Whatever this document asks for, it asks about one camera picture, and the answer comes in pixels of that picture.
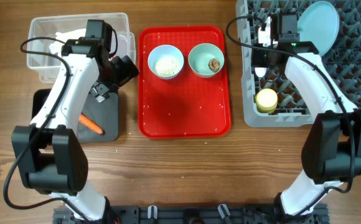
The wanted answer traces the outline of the yellow plastic cup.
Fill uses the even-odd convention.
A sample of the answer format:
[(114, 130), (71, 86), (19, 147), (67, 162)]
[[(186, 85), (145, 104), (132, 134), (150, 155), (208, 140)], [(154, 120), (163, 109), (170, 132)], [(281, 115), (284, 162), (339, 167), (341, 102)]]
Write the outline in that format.
[(255, 95), (255, 103), (258, 112), (273, 113), (278, 104), (276, 92), (270, 88), (265, 88)]

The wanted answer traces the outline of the brown walnut shell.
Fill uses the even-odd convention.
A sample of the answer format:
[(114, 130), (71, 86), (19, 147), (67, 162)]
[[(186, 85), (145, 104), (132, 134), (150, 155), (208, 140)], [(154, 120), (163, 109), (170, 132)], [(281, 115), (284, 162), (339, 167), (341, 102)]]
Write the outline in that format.
[(209, 69), (214, 73), (217, 73), (220, 70), (221, 64), (219, 60), (211, 58), (208, 63)]

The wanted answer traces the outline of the light blue bowl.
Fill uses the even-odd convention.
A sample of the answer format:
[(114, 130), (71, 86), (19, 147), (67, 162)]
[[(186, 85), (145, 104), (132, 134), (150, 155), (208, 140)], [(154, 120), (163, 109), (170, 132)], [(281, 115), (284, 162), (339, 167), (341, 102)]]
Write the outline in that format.
[(148, 56), (150, 71), (158, 78), (169, 80), (175, 78), (184, 66), (182, 52), (173, 45), (155, 47)]

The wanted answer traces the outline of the white rice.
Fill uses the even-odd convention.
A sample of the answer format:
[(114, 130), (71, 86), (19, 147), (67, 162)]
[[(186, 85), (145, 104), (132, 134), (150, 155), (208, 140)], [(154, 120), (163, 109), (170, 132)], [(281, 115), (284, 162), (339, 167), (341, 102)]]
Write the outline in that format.
[(170, 55), (160, 57), (154, 64), (154, 71), (160, 77), (171, 77), (180, 70), (179, 61)]

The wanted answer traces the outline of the mint green bowl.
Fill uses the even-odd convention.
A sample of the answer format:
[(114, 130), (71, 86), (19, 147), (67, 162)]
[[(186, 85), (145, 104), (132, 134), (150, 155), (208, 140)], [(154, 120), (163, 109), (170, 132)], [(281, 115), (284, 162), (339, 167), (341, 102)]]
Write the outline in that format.
[(214, 44), (203, 43), (196, 45), (188, 56), (188, 63), (192, 71), (199, 77), (210, 78), (216, 75), (209, 69), (208, 63), (211, 58), (219, 60), (221, 67), (219, 73), (225, 65), (225, 57), (223, 52)]

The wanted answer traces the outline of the orange carrot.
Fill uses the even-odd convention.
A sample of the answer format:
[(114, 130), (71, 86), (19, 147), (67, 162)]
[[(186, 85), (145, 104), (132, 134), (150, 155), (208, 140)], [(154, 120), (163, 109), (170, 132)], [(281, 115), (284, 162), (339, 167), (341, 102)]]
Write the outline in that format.
[(97, 125), (94, 121), (86, 117), (83, 113), (80, 114), (78, 122), (87, 127), (89, 130), (93, 131), (94, 133), (100, 135), (104, 134), (104, 130), (99, 127), (99, 125)]

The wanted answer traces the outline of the white napkin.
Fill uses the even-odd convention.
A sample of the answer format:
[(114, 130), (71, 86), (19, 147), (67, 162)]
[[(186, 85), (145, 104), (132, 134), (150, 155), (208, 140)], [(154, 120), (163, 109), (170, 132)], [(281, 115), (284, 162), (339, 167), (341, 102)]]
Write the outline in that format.
[(56, 35), (56, 39), (58, 40), (58, 42), (55, 41), (49, 45), (50, 53), (61, 57), (62, 56), (61, 50), (62, 50), (62, 46), (64, 45), (64, 43), (68, 39), (79, 39), (80, 37), (84, 37), (85, 32), (86, 32), (86, 28), (77, 29), (77, 30), (73, 30), (70, 32), (63, 32), (63, 33), (56, 32), (55, 35)]

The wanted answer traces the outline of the light blue plate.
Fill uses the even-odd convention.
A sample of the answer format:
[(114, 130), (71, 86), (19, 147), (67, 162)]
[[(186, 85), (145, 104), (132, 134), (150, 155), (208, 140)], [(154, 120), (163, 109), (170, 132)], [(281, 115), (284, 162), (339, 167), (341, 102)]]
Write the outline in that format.
[(340, 27), (335, 7), (326, 1), (310, 5), (298, 19), (298, 33), (301, 42), (312, 42), (324, 56), (333, 46)]

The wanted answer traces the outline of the white plastic spoon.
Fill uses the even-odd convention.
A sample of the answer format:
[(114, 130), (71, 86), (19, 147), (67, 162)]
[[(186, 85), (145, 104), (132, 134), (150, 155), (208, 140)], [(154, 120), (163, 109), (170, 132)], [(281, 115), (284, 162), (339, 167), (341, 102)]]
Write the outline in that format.
[(267, 72), (265, 67), (255, 67), (255, 75), (259, 78), (263, 78)]

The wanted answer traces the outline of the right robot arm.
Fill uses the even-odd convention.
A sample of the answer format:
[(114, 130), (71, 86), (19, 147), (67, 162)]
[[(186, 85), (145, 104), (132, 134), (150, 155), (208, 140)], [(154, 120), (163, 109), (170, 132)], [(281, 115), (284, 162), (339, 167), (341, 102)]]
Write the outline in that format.
[(284, 219), (312, 213), (329, 192), (346, 194), (354, 178), (361, 175), (361, 109), (351, 102), (331, 79), (322, 63), (318, 44), (331, 47), (339, 29), (339, 17), (321, 22), (324, 11), (304, 15), (271, 16), (271, 43), (253, 45), (251, 63), (277, 68), (296, 87), (314, 120), (304, 143), (302, 171), (293, 184), (280, 193)]

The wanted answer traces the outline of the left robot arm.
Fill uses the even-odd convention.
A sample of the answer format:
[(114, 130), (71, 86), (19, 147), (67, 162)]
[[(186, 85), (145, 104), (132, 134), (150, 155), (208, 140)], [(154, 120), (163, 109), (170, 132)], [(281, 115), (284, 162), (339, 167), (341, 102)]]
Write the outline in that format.
[(16, 126), (11, 142), (12, 171), (23, 185), (61, 201), (79, 223), (119, 223), (110, 201), (87, 180), (88, 160), (77, 139), (79, 117), (88, 96), (98, 102), (138, 76), (128, 56), (116, 55), (118, 38), (112, 26), (90, 19), (83, 37), (62, 43), (58, 77), (28, 126)]

